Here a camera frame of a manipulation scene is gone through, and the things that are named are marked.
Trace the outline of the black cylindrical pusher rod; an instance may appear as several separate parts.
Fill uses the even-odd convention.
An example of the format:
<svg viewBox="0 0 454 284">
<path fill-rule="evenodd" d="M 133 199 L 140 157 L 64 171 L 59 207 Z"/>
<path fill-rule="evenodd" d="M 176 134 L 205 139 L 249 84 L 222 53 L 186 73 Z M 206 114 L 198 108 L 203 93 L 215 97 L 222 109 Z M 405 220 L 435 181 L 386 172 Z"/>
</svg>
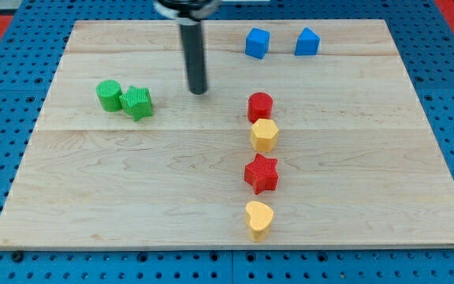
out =
<svg viewBox="0 0 454 284">
<path fill-rule="evenodd" d="M 179 24 L 188 89 L 192 94 L 202 95 L 208 89 L 207 64 L 200 21 Z"/>
</svg>

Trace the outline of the silver black rod mount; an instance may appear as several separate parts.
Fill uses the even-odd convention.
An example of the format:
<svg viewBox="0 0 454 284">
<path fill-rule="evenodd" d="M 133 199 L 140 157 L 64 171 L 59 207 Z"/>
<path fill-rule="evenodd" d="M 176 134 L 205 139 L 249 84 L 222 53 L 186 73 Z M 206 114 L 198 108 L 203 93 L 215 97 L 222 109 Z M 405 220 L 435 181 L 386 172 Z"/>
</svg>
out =
<svg viewBox="0 0 454 284">
<path fill-rule="evenodd" d="M 218 10 L 221 0 L 154 0 L 153 4 L 158 13 L 169 19 L 201 21 Z"/>
</svg>

